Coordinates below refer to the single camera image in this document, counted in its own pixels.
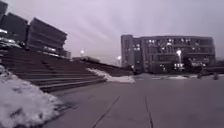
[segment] paved ground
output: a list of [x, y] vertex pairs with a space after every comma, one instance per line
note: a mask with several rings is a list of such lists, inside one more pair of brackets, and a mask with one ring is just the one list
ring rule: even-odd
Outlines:
[[223, 128], [224, 78], [104, 83], [57, 92], [74, 106], [44, 128]]

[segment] street lamp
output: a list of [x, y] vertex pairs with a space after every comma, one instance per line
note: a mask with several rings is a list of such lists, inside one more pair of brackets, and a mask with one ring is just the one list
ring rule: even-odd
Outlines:
[[182, 53], [182, 51], [181, 50], [177, 50], [177, 55], [178, 55], [178, 58], [179, 58], [179, 69], [181, 70], [181, 53]]
[[117, 61], [118, 61], [118, 66], [121, 66], [121, 56], [117, 57]]
[[83, 55], [84, 55], [84, 53], [85, 53], [85, 52], [84, 52], [84, 50], [81, 50], [81, 56], [83, 56]]

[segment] snow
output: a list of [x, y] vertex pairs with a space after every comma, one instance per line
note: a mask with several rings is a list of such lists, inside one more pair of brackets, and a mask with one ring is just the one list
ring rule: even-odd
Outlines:
[[13, 42], [7, 42], [7, 43], [0, 42], [0, 45], [8, 46], [8, 47], [17, 47], [17, 48], [21, 48], [18, 44], [13, 43]]
[[113, 77], [104, 71], [100, 71], [97, 69], [87, 68], [88, 71], [95, 73], [98, 76], [103, 76], [109, 82], [120, 82], [120, 83], [134, 83], [135, 80], [132, 76], [121, 76], [121, 77]]
[[62, 102], [37, 86], [19, 79], [0, 65], [0, 124], [5, 128], [31, 127], [59, 115]]
[[184, 77], [184, 76], [172, 76], [172, 77], [168, 77], [168, 79], [171, 79], [171, 80], [185, 80], [185, 79], [188, 79], [188, 78]]

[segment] building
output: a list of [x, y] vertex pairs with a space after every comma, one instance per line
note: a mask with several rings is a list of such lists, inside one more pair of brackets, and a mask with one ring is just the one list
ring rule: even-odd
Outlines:
[[7, 8], [8, 4], [0, 0], [0, 22], [2, 17], [5, 15]]
[[2, 36], [19, 42], [26, 41], [27, 27], [27, 20], [12, 13], [4, 15], [0, 22], [0, 29], [7, 32], [4, 36]]
[[34, 18], [29, 26], [26, 45], [38, 51], [62, 55], [66, 38], [66, 33]]
[[215, 61], [211, 37], [152, 36], [134, 38], [121, 36], [122, 66], [139, 72], [163, 73], [176, 68], [209, 65]]

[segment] sky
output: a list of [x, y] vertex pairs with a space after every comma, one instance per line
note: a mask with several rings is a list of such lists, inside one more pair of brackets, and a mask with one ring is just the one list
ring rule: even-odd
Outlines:
[[116, 63], [120, 36], [211, 36], [224, 58], [223, 0], [4, 0], [8, 11], [37, 17], [68, 33], [64, 48], [72, 56]]

